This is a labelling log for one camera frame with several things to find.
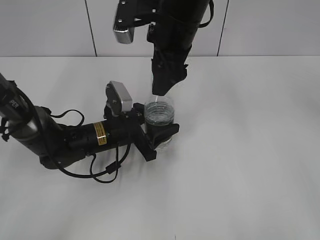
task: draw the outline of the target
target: black cable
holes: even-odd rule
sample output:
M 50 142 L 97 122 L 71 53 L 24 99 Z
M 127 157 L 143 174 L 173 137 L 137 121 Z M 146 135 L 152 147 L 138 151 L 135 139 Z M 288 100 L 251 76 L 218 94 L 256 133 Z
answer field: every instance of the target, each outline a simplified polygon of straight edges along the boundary
M 214 15 L 215 15 L 215 3 L 214 3 L 214 0 L 210 0 L 209 2 L 209 7 L 210 7 L 210 19 L 209 21 L 205 22 L 205 23 L 202 23 L 199 25 L 199 28 L 205 28 L 206 26 L 208 26 L 212 19 L 214 18 Z
M 46 139 L 46 136 L 45 136 L 45 133 L 44 133 L 44 129 L 42 127 L 42 124 L 41 124 L 41 121 L 40 121 L 40 118 L 39 118 L 39 115 L 38 115 L 38 112 L 37 112 L 35 106 L 33 105 L 31 100 L 27 97 L 27 95 L 23 91 L 21 91 L 18 87 L 16 88 L 16 90 L 17 90 L 18 94 L 27 103 L 29 109 L 31 110 L 31 112 L 33 114 L 34 121 L 35 121 L 36 127 L 38 128 L 39 134 L 42 137 L 43 145 L 44 145 L 44 148 L 46 150 L 47 156 L 49 157 L 49 159 L 53 162 L 53 164 L 61 172 L 63 172 L 64 174 L 66 174 L 66 175 L 68 175 L 70 177 L 78 178 L 78 179 L 92 179 L 93 177 L 95 177 L 95 178 L 96 177 L 100 177 L 100 176 L 105 175 L 105 174 L 108 173 L 108 170 L 105 170 L 105 171 L 102 171 L 102 172 L 99 172 L 99 173 L 96 173 L 96 174 L 90 174 L 90 175 L 76 174 L 76 173 L 69 172 L 69 171 L 65 170 L 62 166 L 60 166 L 58 161 L 54 157 L 52 157 L 52 154 L 50 152 L 50 148 L 48 146 L 48 142 L 47 142 L 47 139 Z
M 76 109 L 69 109 L 68 111 L 65 111 L 64 113 L 62 113 L 62 114 L 60 114 L 60 115 L 52 115 L 52 114 L 50 114 L 50 117 L 55 118 L 55 119 L 60 119 L 60 118 L 63 118 L 63 117 L 64 117 L 67 113 L 69 113 L 69 112 L 77 112 L 77 113 L 80 114 L 81 117 L 82 117 L 80 123 L 79 123 L 78 125 L 74 126 L 74 127 L 78 128 L 78 127 L 80 127 L 82 124 L 84 124 L 85 116 L 83 115 L 82 112 L 80 112 L 80 111 L 78 111 L 78 110 L 76 110 Z
M 90 174 L 93 176 L 93 172 L 92 172 L 92 168 L 93 168 L 93 165 L 94 165 L 94 162 L 96 160 L 96 155 L 93 154 L 93 159 L 91 161 L 91 164 L 90 164 Z M 119 146 L 116 145 L 116 156 L 115 156 L 115 176 L 112 180 L 108 180 L 108 181 L 103 181 L 103 180 L 100 180 L 98 178 L 96 178 L 95 176 L 93 177 L 94 180 L 96 180 L 98 183 L 101 183 L 101 184 L 110 184 L 112 183 L 114 180 L 116 180 L 117 176 L 118 176 L 118 172 L 119 172 L 119 168 L 118 168 L 118 165 L 119 165 Z
M 119 161 L 120 164 L 122 164 L 124 162 L 124 160 L 127 158 L 128 154 L 130 152 L 130 147 L 131 147 L 131 143 L 126 146 L 125 153 L 124 153 L 123 157 Z
M 114 180 L 116 180 L 116 178 L 118 176 L 119 168 L 120 168 L 121 164 L 124 162 L 124 160 L 127 158 L 128 154 L 130 152 L 131 143 L 126 146 L 125 153 L 124 153 L 123 157 L 120 159 L 120 161 L 118 161 L 118 159 L 119 159 L 119 149 L 118 149 L 118 147 L 119 146 L 117 145 L 116 146 L 116 151 L 117 152 L 116 152 L 115 162 L 111 163 L 109 166 L 106 167 L 106 169 L 109 171 L 109 174 L 111 172 L 114 172 L 114 170 L 115 170 L 114 178 L 112 180 L 109 180 L 109 181 L 103 181 L 103 180 L 100 180 L 100 179 L 98 179 L 96 177 L 93 177 L 93 179 L 96 180 L 97 182 L 102 183 L 102 184 L 110 184 Z M 93 175 L 92 169 L 93 169 L 93 165 L 94 165 L 95 160 L 96 160 L 96 155 L 93 154 L 93 159 L 92 159 L 92 162 L 90 164 L 90 169 L 89 169 L 91 175 Z

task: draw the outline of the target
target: sticker label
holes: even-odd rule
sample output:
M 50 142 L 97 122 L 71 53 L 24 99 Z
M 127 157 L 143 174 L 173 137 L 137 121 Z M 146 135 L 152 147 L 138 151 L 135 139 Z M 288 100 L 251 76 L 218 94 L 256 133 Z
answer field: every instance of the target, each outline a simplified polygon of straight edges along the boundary
M 93 126 L 99 146 L 107 144 L 107 135 L 102 122 L 96 122 L 93 124 Z

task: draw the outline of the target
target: cable connector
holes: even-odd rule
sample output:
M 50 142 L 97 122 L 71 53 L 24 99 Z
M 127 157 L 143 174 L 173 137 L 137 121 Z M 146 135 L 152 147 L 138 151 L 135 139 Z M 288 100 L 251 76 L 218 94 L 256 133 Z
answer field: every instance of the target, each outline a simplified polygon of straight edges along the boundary
M 105 170 L 108 174 L 114 173 L 117 169 L 121 168 L 120 162 L 114 161 L 113 163 L 109 164 L 108 166 L 105 167 Z

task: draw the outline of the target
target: white table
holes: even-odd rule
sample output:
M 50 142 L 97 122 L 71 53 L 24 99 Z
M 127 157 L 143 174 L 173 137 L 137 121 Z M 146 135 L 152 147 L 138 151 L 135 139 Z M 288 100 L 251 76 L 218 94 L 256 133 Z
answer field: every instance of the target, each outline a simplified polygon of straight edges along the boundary
M 179 134 L 151 162 L 134 147 L 113 184 L 47 170 L 14 139 L 0 142 L 0 239 L 320 239 L 320 57 L 188 63 L 187 80 L 170 91 Z M 0 72 L 35 105 L 78 109 L 85 123 L 103 119 L 110 80 L 143 103 L 150 65 L 142 57 L 0 58 Z M 61 120 L 78 121 L 76 113 Z M 99 154 L 95 171 L 114 156 Z M 90 161 L 68 169 L 87 174 Z

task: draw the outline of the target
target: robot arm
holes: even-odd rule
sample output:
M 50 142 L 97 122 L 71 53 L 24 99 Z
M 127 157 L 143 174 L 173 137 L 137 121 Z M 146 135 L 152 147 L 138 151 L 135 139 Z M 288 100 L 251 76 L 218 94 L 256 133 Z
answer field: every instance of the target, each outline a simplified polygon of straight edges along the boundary
M 210 20 L 201 24 L 207 7 Z M 120 0 L 113 31 L 119 43 L 132 43 L 135 27 L 149 25 L 147 41 L 153 43 L 152 93 L 164 96 L 187 77 L 186 58 L 198 28 L 214 15 L 213 0 Z
M 155 95 L 165 95 L 172 86 L 187 76 L 185 60 L 199 27 L 204 12 L 212 0 L 120 0 L 115 17 L 114 32 L 121 43 L 133 41 L 134 28 L 150 24 L 147 40 L 154 44 L 152 59 L 153 85 Z M 83 125 L 84 116 L 77 110 L 68 110 L 55 116 L 46 107 L 34 106 L 31 100 L 15 84 L 0 74 L 0 134 L 6 142 L 10 137 L 39 156 L 40 163 L 47 169 L 59 169 L 64 174 L 82 179 L 112 174 L 121 167 L 131 144 L 134 144 L 146 161 L 156 159 L 156 147 L 179 131 L 179 125 L 148 125 L 145 133 L 144 105 L 133 104 L 125 86 L 111 81 L 106 86 L 107 96 L 104 120 Z M 66 126 L 53 118 L 63 117 L 70 111 L 81 114 L 82 121 L 76 126 Z M 119 160 L 119 146 L 127 151 Z M 104 171 L 93 174 L 92 167 L 96 153 L 116 149 L 116 160 Z M 82 175 L 67 171 L 71 164 L 93 156 L 90 174 Z

